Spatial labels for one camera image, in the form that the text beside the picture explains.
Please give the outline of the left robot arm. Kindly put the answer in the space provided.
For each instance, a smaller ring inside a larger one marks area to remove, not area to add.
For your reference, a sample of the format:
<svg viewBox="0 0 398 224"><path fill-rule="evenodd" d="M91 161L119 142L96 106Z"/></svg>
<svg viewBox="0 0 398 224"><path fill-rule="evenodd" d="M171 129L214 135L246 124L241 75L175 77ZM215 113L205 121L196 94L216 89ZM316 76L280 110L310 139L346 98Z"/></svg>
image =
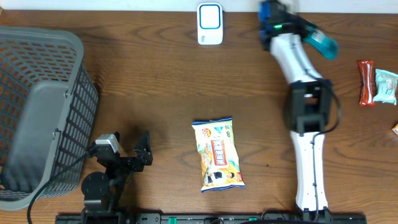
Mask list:
<svg viewBox="0 0 398 224"><path fill-rule="evenodd" d="M133 157L123 157L119 150L120 134L103 134L88 148L89 157L96 157L104 172L92 172L82 182L84 209L82 223L135 223L133 214L119 207L129 176L142 172L153 162L149 132L145 131L133 148Z"/></svg>

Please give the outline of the small orange white snack pack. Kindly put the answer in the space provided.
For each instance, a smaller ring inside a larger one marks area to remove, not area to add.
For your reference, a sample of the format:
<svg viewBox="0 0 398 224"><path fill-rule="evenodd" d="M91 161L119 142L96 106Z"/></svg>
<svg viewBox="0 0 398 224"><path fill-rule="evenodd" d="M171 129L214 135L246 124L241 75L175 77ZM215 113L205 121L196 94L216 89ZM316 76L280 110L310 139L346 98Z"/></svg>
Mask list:
<svg viewBox="0 0 398 224"><path fill-rule="evenodd" d="M395 126L392 128L392 131L393 131L396 135L398 135L398 124L395 125Z"/></svg>

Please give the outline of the grey plastic shopping basket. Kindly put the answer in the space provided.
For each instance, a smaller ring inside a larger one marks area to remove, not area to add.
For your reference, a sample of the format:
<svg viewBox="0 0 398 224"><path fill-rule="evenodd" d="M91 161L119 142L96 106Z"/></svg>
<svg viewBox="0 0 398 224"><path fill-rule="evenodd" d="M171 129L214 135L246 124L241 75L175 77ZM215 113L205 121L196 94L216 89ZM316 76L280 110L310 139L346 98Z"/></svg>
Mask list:
<svg viewBox="0 0 398 224"><path fill-rule="evenodd" d="M1 209L78 185L98 92L71 32L1 27Z"/></svg>

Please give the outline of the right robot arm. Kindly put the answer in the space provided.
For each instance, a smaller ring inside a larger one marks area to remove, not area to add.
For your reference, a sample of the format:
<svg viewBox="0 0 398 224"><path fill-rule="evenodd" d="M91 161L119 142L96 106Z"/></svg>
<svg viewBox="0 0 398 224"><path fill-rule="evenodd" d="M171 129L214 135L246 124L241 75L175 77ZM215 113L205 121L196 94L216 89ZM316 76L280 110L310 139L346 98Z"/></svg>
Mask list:
<svg viewBox="0 0 398 224"><path fill-rule="evenodd" d="M302 46L305 22L280 1L259 6L259 38L277 60L288 83L284 124L297 165L296 206L303 222L332 223L323 181L323 142L331 104L331 82L314 69Z"/></svg>

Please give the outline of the white barcode scanner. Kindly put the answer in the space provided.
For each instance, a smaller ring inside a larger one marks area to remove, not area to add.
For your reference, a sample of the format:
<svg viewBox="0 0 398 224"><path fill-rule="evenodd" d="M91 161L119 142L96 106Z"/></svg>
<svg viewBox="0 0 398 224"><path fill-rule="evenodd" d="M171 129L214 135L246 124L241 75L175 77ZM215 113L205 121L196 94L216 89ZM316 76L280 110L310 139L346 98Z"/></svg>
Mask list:
<svg viewBox="0 0 398 224"><path fill-rule="evenodd" d="M197 7L197 40L200 45L220 45L223 41L223 8L217 2Z"/></svg>

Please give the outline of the teal bottle with grey cap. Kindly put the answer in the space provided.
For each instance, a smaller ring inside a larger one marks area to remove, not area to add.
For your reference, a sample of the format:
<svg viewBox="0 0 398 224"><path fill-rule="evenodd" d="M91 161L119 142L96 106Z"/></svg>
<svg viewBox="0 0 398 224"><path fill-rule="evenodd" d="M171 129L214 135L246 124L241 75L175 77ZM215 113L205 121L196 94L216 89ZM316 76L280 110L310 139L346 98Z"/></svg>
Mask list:
<svg viewBox="0 0 398 224"><path fill-rule="evenodd" d="M308 35L304 41L318 50L326 59L334 60L338 55L338 43L336 40L328 37L317 27L306 26Z"/></svg>

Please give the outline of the yellow snack chip bag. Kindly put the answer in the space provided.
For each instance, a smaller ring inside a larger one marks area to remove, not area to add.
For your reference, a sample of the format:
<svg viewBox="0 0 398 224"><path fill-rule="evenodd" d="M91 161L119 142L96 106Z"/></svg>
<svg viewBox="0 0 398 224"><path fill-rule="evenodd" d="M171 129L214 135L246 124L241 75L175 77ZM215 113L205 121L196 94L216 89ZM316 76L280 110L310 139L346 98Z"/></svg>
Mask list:
<svg viewBox="0 0 398 224"><path fill-rule="evenodd" d="M194 121L192 128L201 157L201 192L245 188L234 143L233 118Z"/></svg>

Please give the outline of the red orange snack bar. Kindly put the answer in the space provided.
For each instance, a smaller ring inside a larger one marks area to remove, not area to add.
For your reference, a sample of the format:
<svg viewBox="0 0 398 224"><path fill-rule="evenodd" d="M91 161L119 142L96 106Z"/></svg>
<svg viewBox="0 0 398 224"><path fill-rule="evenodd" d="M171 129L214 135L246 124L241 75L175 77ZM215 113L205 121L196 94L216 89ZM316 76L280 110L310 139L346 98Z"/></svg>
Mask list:
<svg viewBox="0 0 398 224"><path fill-rule="evenodd" d="M358 68L363 82L359 105L374 106L373 88L372 88L373 61L360 60L358 62Z"/></svg>

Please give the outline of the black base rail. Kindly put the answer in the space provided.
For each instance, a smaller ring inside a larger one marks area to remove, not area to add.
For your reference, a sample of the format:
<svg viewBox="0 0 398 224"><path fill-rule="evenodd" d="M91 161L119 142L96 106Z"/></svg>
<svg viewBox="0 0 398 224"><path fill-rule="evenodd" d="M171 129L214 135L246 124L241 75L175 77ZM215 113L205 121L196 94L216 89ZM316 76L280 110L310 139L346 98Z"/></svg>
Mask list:
<svg viewBox="0 0 398 224"><path fill-rule="evenodd" d="M56 224L67 223L128 223L128 224L206 224L206 223L304 223L287 213L266 213L264 215L161 215L142 213L128 218L121 216L83 217L82 215L58 215Z"/></svg>

